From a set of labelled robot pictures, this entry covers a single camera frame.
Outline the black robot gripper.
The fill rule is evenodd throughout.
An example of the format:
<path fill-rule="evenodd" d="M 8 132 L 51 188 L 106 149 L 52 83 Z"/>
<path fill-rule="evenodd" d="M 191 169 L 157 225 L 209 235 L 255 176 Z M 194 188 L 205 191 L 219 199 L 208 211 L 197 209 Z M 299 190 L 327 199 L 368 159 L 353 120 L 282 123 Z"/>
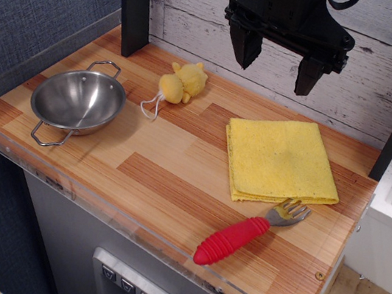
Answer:
<path fill-rule="evenodd" d="M 330 15 L 359 0 L 229 0 L 229 22 L 235 59 L 246 70 L 272 41 L 301 55 L 295 94 L 307 96 L 325 72 L 340 73 L 355 41 Z"/>

